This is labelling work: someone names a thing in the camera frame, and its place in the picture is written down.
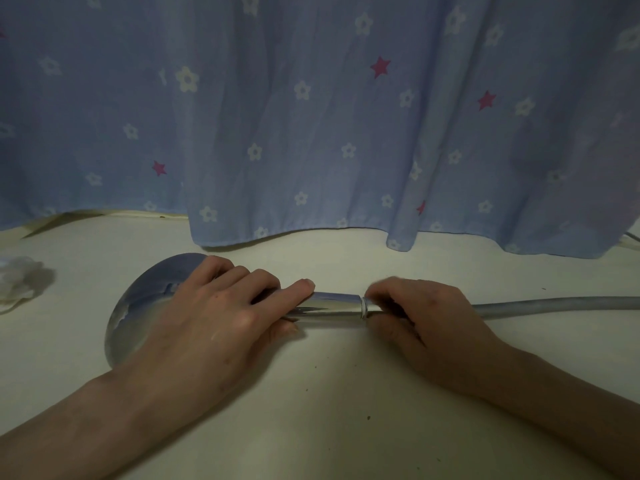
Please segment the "person's right hand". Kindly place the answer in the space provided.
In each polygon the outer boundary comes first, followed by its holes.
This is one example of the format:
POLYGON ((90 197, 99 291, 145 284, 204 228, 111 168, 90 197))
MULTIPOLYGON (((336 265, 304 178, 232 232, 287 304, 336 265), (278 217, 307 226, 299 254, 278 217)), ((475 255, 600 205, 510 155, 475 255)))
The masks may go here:
POLYGON ((428 381, 472 395, 477 373, 500 361, 508 346, 474 311, 456 287, 427 281, 417 322, 421 340, 386 340, 398 347, 411 366, 428 381))

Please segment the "person's left hand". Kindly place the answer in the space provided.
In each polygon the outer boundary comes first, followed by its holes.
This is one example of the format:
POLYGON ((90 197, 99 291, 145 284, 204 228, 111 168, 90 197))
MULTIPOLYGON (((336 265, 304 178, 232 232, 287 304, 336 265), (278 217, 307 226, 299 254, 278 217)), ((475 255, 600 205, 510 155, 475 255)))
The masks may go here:
POLYGON ((258 359, 260 336, 309 298, 313 281, 240 306, 220 296, 220 277, 235 266, 210 256, 179 286, 137 352, 113 372, 148 396, 153 415, 187 422, 211 410, 258 359))

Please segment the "chrome shower head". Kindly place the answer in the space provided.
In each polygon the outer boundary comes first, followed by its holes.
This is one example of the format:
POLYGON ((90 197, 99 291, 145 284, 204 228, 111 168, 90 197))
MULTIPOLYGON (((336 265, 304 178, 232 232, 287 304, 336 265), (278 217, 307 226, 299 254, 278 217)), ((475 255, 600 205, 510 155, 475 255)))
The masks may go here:
MULTIPOLYGON (((104 352, 111 368, 146 341, 149 330, 178 286, 204 261, 201 253, 174 255, 151 266, 128 286, 106 327, 104 352)), ((314 292, 285 315, 292 322, 343 324, 364 322, 381 309, 359 295, 314 292)))

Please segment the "person's right forearm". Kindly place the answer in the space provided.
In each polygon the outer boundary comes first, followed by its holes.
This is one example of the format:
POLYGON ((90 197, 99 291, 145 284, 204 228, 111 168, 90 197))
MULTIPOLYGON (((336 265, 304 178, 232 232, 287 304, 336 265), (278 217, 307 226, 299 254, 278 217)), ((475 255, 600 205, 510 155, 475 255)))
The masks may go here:
POLYGON ((622 480, 640 480, 640 404, 537 355, 501 347, 477 373, 478 398, 555 435, 622 480))

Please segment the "person's left forearm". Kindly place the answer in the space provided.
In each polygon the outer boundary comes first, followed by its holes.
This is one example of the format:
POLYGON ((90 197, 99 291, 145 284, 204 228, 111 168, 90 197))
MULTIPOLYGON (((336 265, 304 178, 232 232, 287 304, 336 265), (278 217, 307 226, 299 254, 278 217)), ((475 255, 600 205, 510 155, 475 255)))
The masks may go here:
POLYGON ((149 407, 121 374, 92 379, 0 436, 0 480, 103 480, 163 440, 149 407))

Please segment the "blue flower print curtain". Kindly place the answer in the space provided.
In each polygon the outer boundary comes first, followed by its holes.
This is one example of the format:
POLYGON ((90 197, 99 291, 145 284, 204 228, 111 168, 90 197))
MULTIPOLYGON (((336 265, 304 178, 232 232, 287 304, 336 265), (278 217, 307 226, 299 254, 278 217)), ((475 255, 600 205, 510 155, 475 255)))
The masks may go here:
POLYGON ((0 0, 0 230, 78 210, 598 258, 640 219, 640 0, 0 0))

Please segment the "crumpled white plastic wrap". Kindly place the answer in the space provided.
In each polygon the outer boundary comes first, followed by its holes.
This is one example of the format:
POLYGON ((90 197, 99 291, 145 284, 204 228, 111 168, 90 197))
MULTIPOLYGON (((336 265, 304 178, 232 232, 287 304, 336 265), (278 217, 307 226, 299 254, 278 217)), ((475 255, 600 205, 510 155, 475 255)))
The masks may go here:
POLYGON ((28 278, 43 267, 41 261, 30 257, 0 257, 0 314, 36 295, 36 288, 28 283, 28 278))

